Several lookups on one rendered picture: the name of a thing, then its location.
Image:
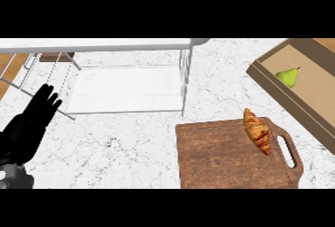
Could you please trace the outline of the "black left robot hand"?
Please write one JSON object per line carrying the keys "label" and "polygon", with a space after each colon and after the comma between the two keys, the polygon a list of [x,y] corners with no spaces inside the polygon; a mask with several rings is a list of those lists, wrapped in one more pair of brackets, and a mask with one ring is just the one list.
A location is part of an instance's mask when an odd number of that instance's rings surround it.
{"label": "black left robot hand", "polygon": [[14,117],[0,131],[0,165],[22,165],[33,159],[61,104],[53,86],[43,84],[25,111]]}

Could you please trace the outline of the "brown wooden cutting board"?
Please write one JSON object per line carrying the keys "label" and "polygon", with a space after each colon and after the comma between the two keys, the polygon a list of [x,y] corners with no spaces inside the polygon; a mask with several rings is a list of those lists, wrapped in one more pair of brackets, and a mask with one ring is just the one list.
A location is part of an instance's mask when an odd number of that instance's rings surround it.
{"label": "brown wooden cutting board", "polygon": [[248,138],[242,120],[176,126],[179,177],[183,188],[295,188],[304,165],[287,131],[270,129],[270,152]]}

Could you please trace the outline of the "green pear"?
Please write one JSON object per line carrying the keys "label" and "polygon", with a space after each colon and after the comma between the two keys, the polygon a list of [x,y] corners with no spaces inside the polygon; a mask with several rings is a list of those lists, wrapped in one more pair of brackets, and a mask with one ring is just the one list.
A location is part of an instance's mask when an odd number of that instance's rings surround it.
{"label": "green pear", "polygon": [[293,68],[290,70],[281,71],[276,74],[278,79],[282,81],[282,83],[287,85],[288,88],[293,88],[295,86],[297,76],[298,76],[298,68]]}

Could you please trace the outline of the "brown cardboard box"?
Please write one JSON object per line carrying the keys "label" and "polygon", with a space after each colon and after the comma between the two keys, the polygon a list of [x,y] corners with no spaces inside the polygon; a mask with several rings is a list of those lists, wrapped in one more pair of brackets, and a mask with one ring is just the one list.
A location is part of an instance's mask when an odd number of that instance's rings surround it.
{"label": "brown cardboard box", "polygon": [[[278,79],[298,68],[295,86]],[[335,155],[335,38],[290,38],[251,63],[250,77]]]}

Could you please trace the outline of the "golden brown croissant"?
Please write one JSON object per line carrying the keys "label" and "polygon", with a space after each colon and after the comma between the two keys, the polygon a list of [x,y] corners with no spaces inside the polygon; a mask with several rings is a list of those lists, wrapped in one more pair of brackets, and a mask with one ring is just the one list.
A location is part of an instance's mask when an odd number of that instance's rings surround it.
{"label": "golden brown croissant", "polygon": [[254,145],[260,148],[260,151],[270,154],[270,130],[266,123],[257,117],[257,115],[247,108],[244,110],[244,128],[248,133]]}

